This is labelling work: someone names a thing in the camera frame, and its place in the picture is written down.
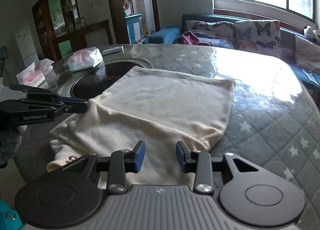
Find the small butterfly print cushion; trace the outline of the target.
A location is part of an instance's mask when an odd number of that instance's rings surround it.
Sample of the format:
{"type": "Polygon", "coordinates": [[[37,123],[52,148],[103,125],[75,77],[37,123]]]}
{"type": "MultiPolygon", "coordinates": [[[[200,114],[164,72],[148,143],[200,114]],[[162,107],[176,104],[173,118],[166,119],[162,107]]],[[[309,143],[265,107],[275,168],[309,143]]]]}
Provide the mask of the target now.
{"type": "Polygon", "coordinates": [[[204,22],[199,20],[185,21],[184,31],[191,31],[200,42],[209,43],[212,47],[234,49],[232,22],[204,22]]]}

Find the magenta clothing on sofa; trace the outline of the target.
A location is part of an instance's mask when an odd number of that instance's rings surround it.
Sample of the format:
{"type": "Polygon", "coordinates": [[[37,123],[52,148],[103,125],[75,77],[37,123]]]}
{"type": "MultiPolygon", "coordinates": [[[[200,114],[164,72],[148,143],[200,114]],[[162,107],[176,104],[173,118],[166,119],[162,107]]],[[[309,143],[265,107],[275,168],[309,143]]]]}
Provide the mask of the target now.
{"type": "Polygon", "coordinates": [[[208,46],[211,44],[208,42],[202,42],[196,37],[190,30],[184,32],[179,37],[175,39],[175,44],[184,44],[184,45],[200,45],[200,46],[208,46]]]}

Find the pink white tissue pack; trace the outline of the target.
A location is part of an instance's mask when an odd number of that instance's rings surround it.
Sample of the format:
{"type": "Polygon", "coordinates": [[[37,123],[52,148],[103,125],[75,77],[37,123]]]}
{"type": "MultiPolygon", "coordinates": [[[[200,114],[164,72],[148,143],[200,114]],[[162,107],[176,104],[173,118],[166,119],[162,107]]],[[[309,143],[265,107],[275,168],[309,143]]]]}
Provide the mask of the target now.
{"type": "Polygon", "coordinates": [[[68,59],[71,72],[94,68],[103,61],[100,50],[96,47],[84,48],[74,52],[68,59]]]}

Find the cream knit garment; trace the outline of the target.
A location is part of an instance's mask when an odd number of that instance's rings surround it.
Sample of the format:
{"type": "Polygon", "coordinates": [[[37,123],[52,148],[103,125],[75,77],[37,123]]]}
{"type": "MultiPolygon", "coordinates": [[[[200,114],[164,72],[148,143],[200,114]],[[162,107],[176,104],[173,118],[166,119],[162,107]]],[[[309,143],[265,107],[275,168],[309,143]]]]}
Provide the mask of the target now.
{"type": "Polygon", "coordinates": [[[111,87],[89,99],[84,114],[73,114],[52,129],[53,171],[87,153],[111,153],[145,143],[139,173],[128,185],[191,185],[176,158],[176,143],[210,151],[227,129],[235,81],[160,69],[133,67],[111,87]]]}

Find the dark wooden display cabinet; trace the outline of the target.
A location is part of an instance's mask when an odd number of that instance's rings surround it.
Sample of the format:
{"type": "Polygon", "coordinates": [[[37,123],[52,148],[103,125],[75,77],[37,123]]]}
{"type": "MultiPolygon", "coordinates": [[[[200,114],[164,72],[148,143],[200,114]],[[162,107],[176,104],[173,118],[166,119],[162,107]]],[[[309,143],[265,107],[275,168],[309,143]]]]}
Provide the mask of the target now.
{"type": "Polygon", "coordinates": [[[115,42],[108,0],[36,0],[31,10],[45,58],[115,42]]]}

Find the large butterfly print cushion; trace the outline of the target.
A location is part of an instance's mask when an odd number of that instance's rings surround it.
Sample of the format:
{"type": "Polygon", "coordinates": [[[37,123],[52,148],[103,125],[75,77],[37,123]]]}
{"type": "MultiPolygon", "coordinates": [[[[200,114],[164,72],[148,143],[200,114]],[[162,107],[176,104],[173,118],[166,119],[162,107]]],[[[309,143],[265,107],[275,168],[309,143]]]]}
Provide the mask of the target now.
{"type": "Polygon", "coordinates": [[[240,50],[281,57],[280,21],[236,21],[234,28],[240,50]]]}

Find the black round induction cooktop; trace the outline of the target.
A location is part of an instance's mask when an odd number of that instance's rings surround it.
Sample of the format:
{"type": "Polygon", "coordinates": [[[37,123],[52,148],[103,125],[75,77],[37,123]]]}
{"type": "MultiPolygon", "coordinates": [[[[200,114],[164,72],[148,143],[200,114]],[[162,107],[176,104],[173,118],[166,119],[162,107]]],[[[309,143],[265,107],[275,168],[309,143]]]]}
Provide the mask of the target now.
{"type": "Polygon", "coordinates": [[[145,65],[138,62],[116,61],[94,69],[83,75],[72,85],[70,95],[73,98],[84,100],[94,98],[111,87],[135,66],[146,68],[145,65]]]}

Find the pink tissue box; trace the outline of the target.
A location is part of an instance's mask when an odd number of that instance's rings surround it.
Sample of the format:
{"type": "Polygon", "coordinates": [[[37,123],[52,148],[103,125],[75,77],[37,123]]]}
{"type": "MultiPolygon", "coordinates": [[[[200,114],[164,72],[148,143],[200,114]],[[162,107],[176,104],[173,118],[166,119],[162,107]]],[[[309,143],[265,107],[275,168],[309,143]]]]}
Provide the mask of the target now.
{"type": "Polygon", "coordinates": [[[50,59],[43,59],[37,62],[35,65],[35,71],[41,71],[44,76],[48,75],[50,72],[52,72],[53,69],[53,64],[55,62],[50,60],[50,59]]]}
{"type": "Polygon", "coordinates": [[[41,69],[35,69],[35,62],[29,67],[16,75],[20,85],[39,87],[45,81],[44,74],[41,69]]]}

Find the blue white cabinet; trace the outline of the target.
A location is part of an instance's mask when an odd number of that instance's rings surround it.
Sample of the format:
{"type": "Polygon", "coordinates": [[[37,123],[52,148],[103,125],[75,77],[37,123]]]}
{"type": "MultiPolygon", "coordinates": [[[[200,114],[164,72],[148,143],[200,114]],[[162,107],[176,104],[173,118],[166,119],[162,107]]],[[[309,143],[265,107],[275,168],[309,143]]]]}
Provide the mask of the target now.
{"type": "Polygon", "coordinates": [[[130,44],[139,42],[144,38],[142,32],[142,14],[138,13],[125,17],[130,44]]]}

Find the white refrigerator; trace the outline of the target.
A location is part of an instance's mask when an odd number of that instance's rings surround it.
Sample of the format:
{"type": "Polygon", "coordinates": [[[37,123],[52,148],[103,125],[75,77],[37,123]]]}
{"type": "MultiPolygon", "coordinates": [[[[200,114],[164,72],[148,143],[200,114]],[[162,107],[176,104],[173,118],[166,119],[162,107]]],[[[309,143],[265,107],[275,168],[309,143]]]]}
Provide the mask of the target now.
{"type": "Polygon", "coordinates": [[[15,39],[26,67],[39,61],[29,26],[15,32],[15,39]]]}

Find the grey remote control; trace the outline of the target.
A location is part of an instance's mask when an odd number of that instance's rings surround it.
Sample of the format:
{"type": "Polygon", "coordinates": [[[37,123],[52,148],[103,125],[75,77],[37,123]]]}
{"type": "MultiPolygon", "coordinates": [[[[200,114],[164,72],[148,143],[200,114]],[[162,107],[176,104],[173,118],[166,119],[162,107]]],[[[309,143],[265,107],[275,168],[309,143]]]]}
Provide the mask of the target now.
{"type": "Polygon", "coordinates": [[[121,46],[114,46],[114,47],[108,47],[106,49],[104,49],[101,54],[102,56],[104,55],[110,55],[110,54],[116,54],[118,52],[124,52],[124,47],[121,46]]]}

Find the grey plain cushion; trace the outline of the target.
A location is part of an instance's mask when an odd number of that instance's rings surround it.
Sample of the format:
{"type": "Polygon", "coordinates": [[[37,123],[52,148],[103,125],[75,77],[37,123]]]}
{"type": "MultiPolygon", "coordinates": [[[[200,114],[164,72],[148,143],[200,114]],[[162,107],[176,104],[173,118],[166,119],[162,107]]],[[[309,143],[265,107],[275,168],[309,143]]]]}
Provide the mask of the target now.
{"type": "Polygon", "coordinates": [[[302,37],[295,36],[295,63],[298,67],[314,73],[320,72],[320,48],[302,37]]]}

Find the blue corner sofa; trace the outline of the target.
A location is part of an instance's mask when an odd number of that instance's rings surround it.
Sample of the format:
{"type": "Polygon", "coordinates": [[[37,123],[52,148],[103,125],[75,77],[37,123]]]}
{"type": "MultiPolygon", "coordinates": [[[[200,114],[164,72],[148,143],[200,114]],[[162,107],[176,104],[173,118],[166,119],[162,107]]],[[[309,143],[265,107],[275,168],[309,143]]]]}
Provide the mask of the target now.
{"type": "Polygon", "coordinates": [[[191,32],[212,47],[269,55],[286,62],[311,94],[319,93],[319,69],[302,65],[302,59],[319,54],[319,37],[310,26],[304,34],[285,29],[274,19],[244,19],[224,15],[183,15],[181,26],[166,27],[145,43],[173,44],[191,32]]]}

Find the white plush toy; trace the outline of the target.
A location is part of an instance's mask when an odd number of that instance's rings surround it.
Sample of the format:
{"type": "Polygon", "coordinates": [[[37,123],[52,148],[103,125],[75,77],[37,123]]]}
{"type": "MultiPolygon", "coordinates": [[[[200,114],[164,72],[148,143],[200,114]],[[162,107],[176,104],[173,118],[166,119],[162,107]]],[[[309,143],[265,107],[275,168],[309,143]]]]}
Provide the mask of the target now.
{"type": "Polygon", "coordinates": [[[317,30],[313,29],[311,26],[307,25],[304,28],[304,36],[307,37],[308,39],[315,41],[315,42],[320,42],[320,35],[317,30]]]}

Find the grey quilted star tablecloth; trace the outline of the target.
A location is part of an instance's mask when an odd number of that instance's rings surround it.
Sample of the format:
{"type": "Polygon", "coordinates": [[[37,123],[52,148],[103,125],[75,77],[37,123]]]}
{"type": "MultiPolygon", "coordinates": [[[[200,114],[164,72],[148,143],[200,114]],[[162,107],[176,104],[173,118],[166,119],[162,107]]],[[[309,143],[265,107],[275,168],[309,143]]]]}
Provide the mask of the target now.
{"type": "Polygon", "coordinates": [[[284,61],[250,52],[175,44],[126,45],[107,62],[146,59],[153,69],[233,79],[227,129],[209,151],[235,153],[299,186],[306,207],[299,226],[319,228],[319,110],[284,61]]]}

